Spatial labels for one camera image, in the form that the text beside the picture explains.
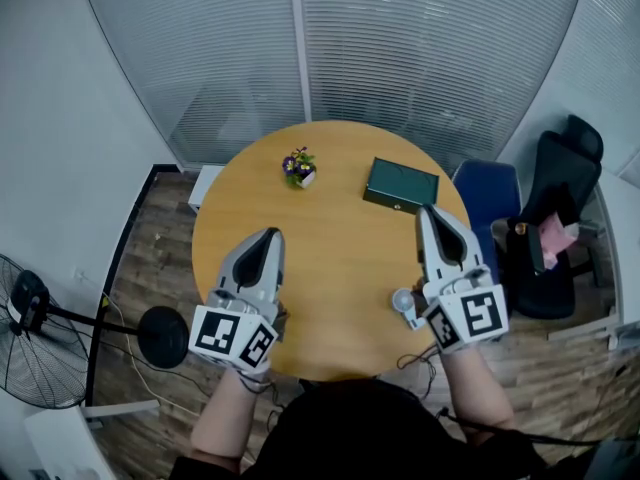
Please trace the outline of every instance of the chair armrest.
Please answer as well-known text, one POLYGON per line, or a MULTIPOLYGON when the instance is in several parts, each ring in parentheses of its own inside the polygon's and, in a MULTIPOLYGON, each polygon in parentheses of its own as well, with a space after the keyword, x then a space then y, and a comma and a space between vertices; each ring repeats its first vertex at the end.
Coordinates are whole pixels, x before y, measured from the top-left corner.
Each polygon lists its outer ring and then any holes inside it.
POLYGON ((593 247, 587 246, 587 252, 589 253, 589 259, 580 265, 572 267, 571 277, 586 274, 587 272, 593 272, 593 282, 597 287, 601 288, 605 286, 606 283, 600 258, 593 247))
POLYGON ((531 264, 536 274, 543 274, 547 267, 544 265, 542 256, 542 244, 540 243, 540 232, 538 226, 533 224, 519 223, 515 226, 515 232, 518 235, 524 235, 527 241, 527 251, 531 258, 531 264))

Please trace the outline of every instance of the potted flower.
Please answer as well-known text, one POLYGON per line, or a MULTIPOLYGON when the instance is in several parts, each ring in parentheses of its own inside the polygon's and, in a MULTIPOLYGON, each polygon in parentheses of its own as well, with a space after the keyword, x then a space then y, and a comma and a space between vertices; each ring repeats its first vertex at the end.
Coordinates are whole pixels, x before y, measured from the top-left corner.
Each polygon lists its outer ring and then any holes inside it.
POLYGON ((307 188, 316 177, 315 157, 307 153, 307 147, 296 149, 282 162, 287 183, 290 186, 307 188))

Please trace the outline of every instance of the round wooden table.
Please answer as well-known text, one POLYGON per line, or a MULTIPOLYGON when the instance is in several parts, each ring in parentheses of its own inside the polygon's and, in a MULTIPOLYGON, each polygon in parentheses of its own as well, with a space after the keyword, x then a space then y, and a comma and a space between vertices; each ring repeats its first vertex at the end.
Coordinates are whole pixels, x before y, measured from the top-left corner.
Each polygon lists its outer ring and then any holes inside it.
POLYGON ((209 189, 193 232, 193 270, 202 300, 223 258, 247 236, 274 226, 285 239, 282 303, 290 313, 271 360, 309 380, 373 376, 433 343, 411 331, 391 294, 421 276, 415 218, 362 200, 374 157, 440 177, 437 205, 469 219, 451 180, 409 141, 373 126, 321 121, 267 135, 238 154, 209 189), (316 179, 287 186, 282 160, 307 146, 316 179))

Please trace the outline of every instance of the black office chair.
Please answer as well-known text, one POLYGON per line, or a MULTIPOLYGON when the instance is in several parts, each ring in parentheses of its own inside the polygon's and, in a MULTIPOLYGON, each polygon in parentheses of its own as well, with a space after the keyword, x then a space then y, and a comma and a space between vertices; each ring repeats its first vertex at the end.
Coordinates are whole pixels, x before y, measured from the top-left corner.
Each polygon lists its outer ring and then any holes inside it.
POLYGON ((520 216, 509 220, 505 284, 511 310, 541 319, 573 314, 574 276, 598 266, 592 259, 588 268, 572 269, 563 251, 558 264, 545 270, 537 226, 554 212, 565 225, 579 220, 600 177, 602 153, 598 132, 576 116, 569 116, 562 134, 540 137, 531 195, 520 216))

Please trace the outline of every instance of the fan guard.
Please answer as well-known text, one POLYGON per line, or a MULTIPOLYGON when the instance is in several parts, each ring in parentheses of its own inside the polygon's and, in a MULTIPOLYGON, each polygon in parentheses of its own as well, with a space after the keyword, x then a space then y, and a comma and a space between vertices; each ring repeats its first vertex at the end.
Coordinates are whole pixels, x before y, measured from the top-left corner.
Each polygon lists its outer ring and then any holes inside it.
MULTIPOLYGON (((72 407, 87 391, 87 350, 66 318, 47 315, 39 332, 11 330, 9 298, 22 270, 0 254, 0 388, 36 407, 72 407)), ((60 307, 53 297, 50 305, 60 307)))

